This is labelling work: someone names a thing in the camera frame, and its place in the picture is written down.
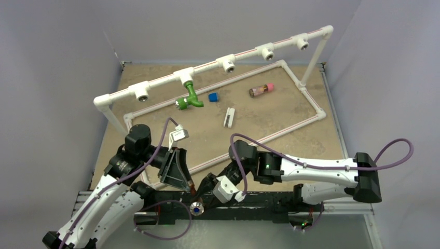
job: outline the green faucet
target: green faucet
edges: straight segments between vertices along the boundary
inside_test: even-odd
[[[198,100],[197,94],[194,91],[193,82],[187,81],[183,86],[186,88],[186,90],[188,90],[189,95],[188,97],[178,98],[176,100],[176,107],[179,110],[184,110],[188,108],[188,105],[193,105],[195,107],[203,107],[204,106],[203,101]]]

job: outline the wooden board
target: wooden board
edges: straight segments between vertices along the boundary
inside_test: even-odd
[[[127,65],[122,73],[119,89],[129,85],[152,80],[188,66],[173,65]],[[205,87],[230,77],[259,68],[259,66],[237,66],[232,74],[226,74],[221,68],[199,74],[194,77],[196,89]],[[295,75],[301,79],[306,67],[291,67]],[[274,91],[251,98],[248,90],[251,87],[266,83],[274,84]],[[331,113],[328,97],[321,74],[315,68],[309,78],[307,89],[316,102],[327,113],[323,120],[316,121],[292,133],[282,136],[267,145],[279,152],[304,158],[340,159],[342,150],[335,123]],[[113,112],[122,122],[126,113],[152,106],[162,101],[185,94],[186,89],[180,82],[169,83],[149,91],[149,99],[139,102],[134,97],[118,101],[113,106]],[[219,102],[208,101],[208,94],[217,92]],[[153,144],[159,141],[166,118],[172,117],[188,130],[190,137],[178,146],[188,150],[187,164],[191,168],[228,151],[229,139],[233,133],[242,133],[254,139],[262,138],[295,123],[315,115],[315,111],[306,98],[298,91],[292,80],[282,68],[274,68],[264,73],[234,82],[211,92],[200,94],[205,107],[190,107],[178,110],[174,105],[164,107],[155,112],[137,117],[133,124],[144,123],[152,130]],[[224,128],[223,122],[228,107],[236,109],[232,128]],[[168,146],[168,133],[164,140]],[[109,159],[115,154],[123,137],[109,124],[101,145],[92,188],[96,186]],[[225,161],[214,167],[199,172],[192,178],[196,187],[209,173],[218,174],[230,161]],[[152,182],[157,182],[158,169],[147,167],[147,173]],[[298,182],[275,183],[262,185],[253,181],[251,174],[247,176],[249,191],[291,191]],[[243,182],[238,186],[243,189]]]

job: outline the bottle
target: bottle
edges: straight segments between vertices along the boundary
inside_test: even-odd
[[[259,87],[249,89],[249,95],[253,98],[266,92],[273,91],[273,84],[268,83]]]

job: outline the pvc pipe frame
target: pvc pipe frame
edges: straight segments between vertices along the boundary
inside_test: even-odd
[[[158,79],[154,79],[151,81],[143,81],[143,82],[131,85],[126,89],[120,90],[120,91],[112,93],[112,94],[105,94],[102,96],[98,96],[94,99],[93,103],[98,108],[98,110],[101,111],[105,115],[105,117],[116,128],[116,130],[119,133],[121,133],[123,136],[126,136],[128,134],[128,131],[124,128],[122,123],[119,122],[119,120],[117,119],[115,114],[110,110],[110,105],[112,105],[115,101],[126,98],[128,96],[135,96],[139,92],[146,93],[147,90],[149,90],[153,87],[161,86],[161,85],[164,85],[166,83],[173,82],[176,80],[180,80],[180,81],[182,81],[182,83],[184,83],[183,82],[184,78],[192,77],[195,74],[206,72],[206,71],[214,69],[214,68],[223,67],[223,62],[225,62],[225,61],[235,62],[235,61],[247,59],[247,58],[253,57],[253,56],[263,56],[263,51],[265,51],[264,48],[276,50],[276,49],[287,47],[287,46],[297,45],[299,40],[301,40],[301,42],[303,42],[303,40],[308,42],[308,40],[310,40],[310,39],[321,37],[322,40],[319,42],[318,47],[317,47],[316,51],[314,52],[312,59],[310,60],[309,66],[307,67],[306,72],[304,73],[304,76],[302,77],[302,80],[301,81],[298,80],[298,78],[296,76],[294,76],[293,73],[289,74],[290,76],[292,76],[292,75],[294,76],[294,78],[292,78],[292,80],[295,82],[295,85],[298,88],[300,86],[305,87],[307,84],[307,80],[313,70],[313,67],[316,65],[316,62],[318,61],[318,58],[319,58],[327,40],[331,37],[332,33],[333,33],[333,27],[331,25],[328,25],[328,26],[322,27],[318,30],[315,30],[315,31],[312,31],[309,33],[302,33],[299,35],[295,35],[295,36],[292,36],[288,39],[277,41],[275,43],[263,44],[261,46],[255,47],[254,49],[251,49],[251,50],[247,50],[247,51],[244,51],[241,53],[230,54],[227,56],[220,57],[220,58],[216,59],[215,61],[208,62],[203,65],[185,68],[183,70],[176,71],[173,74],[163,76]],[[251,75],[244,74],[243,78],[249,77],[249,76],[251,76]],[[202,93],[201,89],[196,91],[196,93],[197,94]],[[152,107],[159,109],[164,106],[167,106],[168,102],[162,102],[160,105],[154,105]],[[124,121],[125,121],[125,123],[127,123],[127,120],[131,120],[133,118],[134,118],[133,116],[129,116],[129,114],[127,114],[124,116]]]
[[[230,78],[230,79],[227,79],[227,80],[223,80],[221,82],[218,82],[218,83],[212,84],[210,86],[201,88],[201,89],[197,90],[196,92],[197,92],[197,94],[205,93],[205,92],[211,91],[213,89],[229,85],[231,83],[234,83],[236,81],[242,80],[244,78],[251,77],[253,75],[256,75],[256,74],[259,74],[259,73],[271,70],[271,69],[276,68],[276,67],[281,67],[281,68],[283,68],[287,72],[287,74],[290,76],[292,81],[295,83],[295,85],[298,88],[298,90],[304,95],[304,97],[306,97],[306,99],[309,101],[310,105],[316,111],[316,114],[314,116],[306,119],[306,120],[303,120],[303,121],[301,121],[299,123],[296,123],[294,125],[291,125],[289,127],[284,128],[284,129],[282,129],[280,131],[277,131],[277,132],[275,132],[273,134],[270,134],[270,135],[268,135],[266,137],[263,137],[263,138],[259,139],[258,141],[260,143],[264,144],[264,143],[272,141],[272,140],[274,140],[274,139],[276,139],[278,137],[281,137],[281,136],[283,136],[285,134],[288,134],[288,133],[290,133],[290,132],[292,132],[294,130],[297,130],[297,129],[301,128],[301,127],[304,127],[304,126],[306,126],[306,125],[308,125],[310,123],[313,123],[315,121],[318,121],[318,120],[321,120],[321,119],[325,118],[326,117],[325,111],[313,99],[313,97],[307,91],[307,88],[305,86],[301,85],[301,81],[298,80],[298,78],[295,76],[295,74],[292,72],[292,70],[289,68],[289,66],[287,65],[287,63],[284,60],[280,60],[280,61],[277,61],[275,63],[272,63],[272,64],[269,64],[269,65],[260,67],[258,69],[252,70],[252,71],[249,71],[247,73],[235,76],[233,78]],[[137,112],[125,114],[124,115],[124,119],[125,119],[125,122],[126,122],[126,125],[127,125],[127,129],[129,130],[131,128],[131,126],[132,126],[132,121],[131,120],[132,119],[134,119],[136,117],[139,117],[139,116],[142,116],[142,115],[147,114],[147,113],[154,112],[155,110],[163,108],[165,106],[172,105],[172,104],[174,104],[174,102],[175,102],[175,99],[170,99],[170,100],[164,101],[162,103],[150,106],[148,108],[139,110]],[[226,161],[228,159],[229,159],[229,154],[225,153],[223,155],[215,157],[215,158],[213,158],[213,159],[211,159],[209,161],[206,161],[206,162],[204,162],[202,164],[199,164],[199,165],[191,168],[189,170],[189,173],[191,175],[194,175],[194,174],[196,174],[196,173],[198,173],[198,172],[200,172],[202,170],[210,168],[210,167],[212,167],[212,166],[214,166],[214,165],[216,165],[218,163],[221,163],[223,161]],[[146,184],[150,185],[152,188],[154,188],[156,190],[159,190],[161,188],[166,187],[166,185],[163,184],[163,183],[155,183],[155,184],[150,183],[149,180],[148,180],[148,176],[147,176],[145,171],[143,171],[142,174],[141,174],[141,180],[144,181]]]

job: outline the blue cube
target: blue cube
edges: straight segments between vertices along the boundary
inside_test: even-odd
[[[218,101],[218,94],[216,92],[211,93],[208,95],[209,102],[217,102]]]

